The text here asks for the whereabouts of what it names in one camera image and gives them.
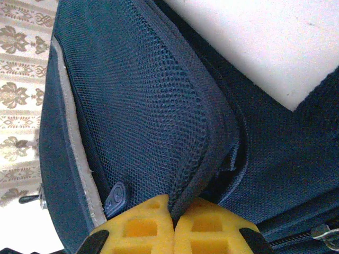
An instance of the zipper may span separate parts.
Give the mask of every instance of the zipper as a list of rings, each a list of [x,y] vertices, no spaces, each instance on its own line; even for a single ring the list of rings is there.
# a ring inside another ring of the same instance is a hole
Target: zipper
[[[339,228],[339,217],[326,222],[330,230]],[[291,246],[297,243],[305,242],[312,240],[312,230],[308,230],[299,234],[294,234],[289,237],[284,237],[279,240],[275,240],[270,242],[270,245],[273,249],[280,249],[283,247]]]

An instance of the blue fabric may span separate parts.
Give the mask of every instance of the blue fabric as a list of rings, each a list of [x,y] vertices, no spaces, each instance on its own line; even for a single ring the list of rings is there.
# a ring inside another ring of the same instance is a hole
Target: blue fabric
[[[65,248],[75,253],[94,226],[70,148],[57,55],[53,47],[49,55],[41,118],[40,164],[47,207]]]
[[[309,230],[336,217],[339,69],[290,112],[226,61],[163,1],[155,2],[216,80],[240,128],[235,171],[216,175],[204,197],[262,223],[259,226],[271,232],[269,240]],[[226,160],[223,166],[227,169],[232,164]],[[323,243],[315,245],[322,245],[317,253],[328,250]],[[307,246],[302,244],[298,251],[286,253],[301,253],[302,248],[303,253],[313,253]]]
[[[168,208],[177,220],[238,144],[235,117],[213,78],[152,2],[60,1],[53,35],[63,49],[82,141],[102,203],[110,188],[122,181],[131,187],[126,208],[169,194]],[[59,110],[55,97],[60,99],[55,71],[51,58],[41,170],[53,222],[63,244],[74,251],[88,227],[82,216],[71,221],[84,212],[75,200],[73,185],[79,179],[70,174],[68,143],[51,144],[63,138],[55,121],[64,115],[51,120]],[[52,151],[55,156],[47,161]],[[59,167],[64,169],[56,176]],[[62,200],[64,193],[72,195],[73,204]],[[65,204],[70,207],[60,213]],[[76,239],[73,229],[78,230]]]
[[[169,209],[177,219],[212,179],[208,198],[266,225],[267,232],[276,232],[270,234],[271,240],[315,226],[321,216],[334,216],[337,205],[326,206],[320,197],[335,193],[339,186],[335,103],[339,71],[290,112],[164,2],[155,2],[169,19],[149,0],[60,1],[54,34],[64,50],[79,127],[101,199],[121,180],[132,187],[128,208],[168,193]],[[50,69],[55,66],[50,63],[48,68],[52,84]],[[52,130],[60,124],[47,123],[52,117],[47,111],[53,110],[50,98],[57,92],[53,89],[46,92],[49,105],[44,105],[42,117],[41,143],[46,144],[41,151],[46,153],[66,146],[51,144],[47,138],[52,132],[62,138]],[[47,172],[55,171],[52,161],[62,165],[70,159],[61,152],[50,159],[43,156],[43,181],[51,186],[53,177],[64,184],[68,173],[59,180]],[[50,198],[72,190],[71,185],[75,184],[64,184],[65,190],[56,185]],[[73,242],[60,222],[57,206],[64,201],[59,197],[49,202],[55,209],[55,225],[62,228],[58,232],[65,235],[63,242],[75,249],[79,241]],[[279,220],[293,209],[299,214],[301,207],[307,207],[310,216],[291,216],[291,227]],[[79,230],[82,236],[87,232],[84,226]],[[310,250],[326,252],[314,241],[279,251]]]

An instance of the backpack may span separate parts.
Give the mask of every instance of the backpack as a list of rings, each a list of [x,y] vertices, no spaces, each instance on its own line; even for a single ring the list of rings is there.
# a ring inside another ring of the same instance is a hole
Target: backpack
[[[334,252],[311,230],[339,224],[338,81],[336,69],[291,112],[162,1],[60,1],[39,150],[65,249],[107,220],[123,183],[114,215],[168,194],[177,221],[201,196],[277,253]]]

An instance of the yellow foam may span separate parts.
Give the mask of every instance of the yellow foam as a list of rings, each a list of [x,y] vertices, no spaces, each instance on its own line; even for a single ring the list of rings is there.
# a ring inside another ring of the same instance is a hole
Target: yellow foam
[[[253,254],[239,232],[251,222],[197,198],[173,230],[168,195],[156,196],[93,230],[108,230],[101,254]]]
[[[173,254],[174,230],[168,195],[133,207],[93,230],[108,230],[102,254]]]
[[[197,198],[181,216],[174,233],[175,254],[253,254],[239,232],[250,228],[251,222],[238,215]]]

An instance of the blue mesh fabric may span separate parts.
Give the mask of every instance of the blue mesh fabric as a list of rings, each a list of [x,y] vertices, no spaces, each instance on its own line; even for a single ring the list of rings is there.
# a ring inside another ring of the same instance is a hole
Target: blue mesh fabric
[[[110,188],[131,187],[127,208],[166,193],[171,210],[204,188],[233,145],[236,124],[203,65],[190,63],[199,62],[194,52],[182,49],[179,34],[169,40],[157,31],[155,14],[143,14],[138,2],[61,1],[55,37],[94,174],[104,172],[99,178]]]

